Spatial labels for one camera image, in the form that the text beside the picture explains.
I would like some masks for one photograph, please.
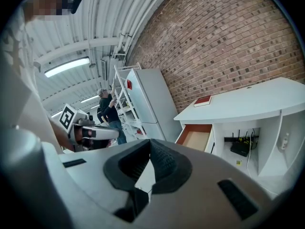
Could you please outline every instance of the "ceiling light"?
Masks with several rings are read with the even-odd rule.
[[[86,101],[90,101],[90,100],[92,100],[92,99],[94,99],[94,98],[97,98],[97,97],[99,97],[99,96],[98,96],[98,95],[96,95],[96,96],[94,96],[94,97],[91,97],[91,98],[88,98],[88,99],[82,100],[82,101],[81,101],[81,103],[84,103],[84,102],[86,102]]]
[[[62,113],[62,111],[58,112],[57,114],[52,115],[51,117],[54,118],[54,117],[60,115],[61,113]]]
[[[100,107],[100,105],[96,105],[96,106],[92,107],[91,109],[95,109],[95,108],[97,108],[97,107]]]
[[[77,67],[77,66],[82,66],[82,65],[88,64],[88,63],[90,63],[89,57],[84,57],[84,58],[81,58],[81,59],[73,60],[73,61],[61,64],[59,66],[56,66],[53,69],[47,70],[44,74],[46,75],[46,77],[49,78],[49,77],[54,76],[54,75],[56,75],[60,72],[72,69],[72,68]]]

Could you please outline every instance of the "pipe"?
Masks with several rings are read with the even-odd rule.
[[[132,28],[130,29],[129,33],[128,33],[128,38],[127,38],[127,42],[125,44],[124,47],[124,52],[127,51],[129,43],[132,39],[132,36],[134,34],[135,29],[137,28],[137,25],[142,17],[142,15],[145,13],[147,7],[149,6],[149,4],[151,3],[152,0],[145,0],[144,4],[142,5],[140,11],[137,14],[137,17],[135,18],[133,24],[132,24]]]
[[[124,26],[122,28],[122,32],[120,34],[120,42],[119,42],[119,46],[116,50],[116,53],[118,53],[120,51],[121,47],[122,47],[123,40],[124,40],[124,37],[126,35],[126,31],[127,31],[128,26],[129,26],[130,20],[132,19],[134,11],[138,8],[138,5],[139,5],[140,2],[141,2],[141,0],[134,0],[134,2],[132,3],[132,6],[131,6],[131,8],[128,12],[128,15],[127,15],[127,18],[125,20]]]
[[[142,25],[144,19],[146,18],[147,14],[148,14],[149,11],[152,9],[152,7],[156,4],[157,1],[158,1],[158,0],[152,1],[151,5],[150,5],[149,8],[146,10],[146,13],[142,16],[142,19],[141,19],[141,21],[139,22],[137,28],[135,29],[135,32],[134,32],[134,34],[133,34],[131,40],[129,40],[129,45],[128,45],[127,51],[125,51],[125,52],[126,52],[126,55],[127,55],[127,53],[128,53],[128,50],[130,49],[130,46],[131,46],[132,41],[134,40],[134,37],[135,37],[135,35],[137,34],[137,32],[138,32],[140,26]]]

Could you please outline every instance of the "red book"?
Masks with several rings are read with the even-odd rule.
[[[194,103],[194,107],[199,107],[199,106],[203,106],[203,105],[208,105],[210,104],[212,99],[211,95],[208,95],[206,97],[201,97],[198,98],[197,101]]]

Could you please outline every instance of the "curved ceiling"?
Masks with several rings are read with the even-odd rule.
[[[51,115],[62,110],[66,103],[84,111],[98,104],[97,98],[83,104],[80,101],[96,95],[98,88],[107,88],[109,69],[114,64],[122,64],[111,55],[119,44],[121,30],[133,2],[82,0],[74,15],[62,16],[58,21],[35,20],[27,25],[34,65],[38,69],[37,87],[43,105]],[[131,21],[144,2],[140,1]],[[89,56],[93,66],[79,66],[51,78],[44,75],[53,67],[85,56]]]

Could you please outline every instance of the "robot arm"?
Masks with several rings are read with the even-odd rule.
[[[89,149],[106,147],[108,140],[117,138],[119,131],[105,126],[95,125],[93,116],[66,104],[59,119],[62,128],[68,134],[75,151],[83,151],[82,146]],[[78,141],[75,134],[81,129],[82,140]]]

